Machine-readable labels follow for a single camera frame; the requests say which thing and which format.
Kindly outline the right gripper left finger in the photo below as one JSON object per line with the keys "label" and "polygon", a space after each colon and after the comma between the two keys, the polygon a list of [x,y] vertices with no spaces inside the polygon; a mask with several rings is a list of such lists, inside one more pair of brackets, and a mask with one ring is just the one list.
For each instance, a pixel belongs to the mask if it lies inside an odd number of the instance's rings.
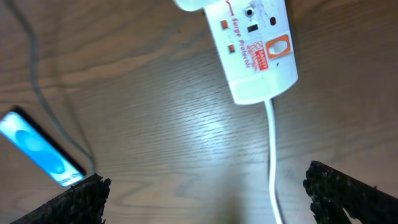
{"label": "right gripper left finger", "polygon": [[110,185],[93,174],[11,224],[104,224]]}

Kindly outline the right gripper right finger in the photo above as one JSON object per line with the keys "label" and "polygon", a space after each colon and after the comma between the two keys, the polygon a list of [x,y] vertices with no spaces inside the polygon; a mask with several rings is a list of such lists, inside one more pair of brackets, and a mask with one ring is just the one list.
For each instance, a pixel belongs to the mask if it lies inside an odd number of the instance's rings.
{"label": "right gripper right finger", "polygon": [[319,161],[312,161],[303,187],[317,224],[397,224],[397,199]]}

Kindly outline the blue screen Galaxy smartphone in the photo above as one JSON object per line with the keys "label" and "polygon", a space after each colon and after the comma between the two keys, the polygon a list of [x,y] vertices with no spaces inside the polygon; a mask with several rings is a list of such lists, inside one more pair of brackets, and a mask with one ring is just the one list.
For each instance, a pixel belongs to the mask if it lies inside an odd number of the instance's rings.
{"label": "blue screen Galaxy smartphone", "polygon": [[1,134],[62,187],[85,178],[84,168],[20,106],[1,118]]}

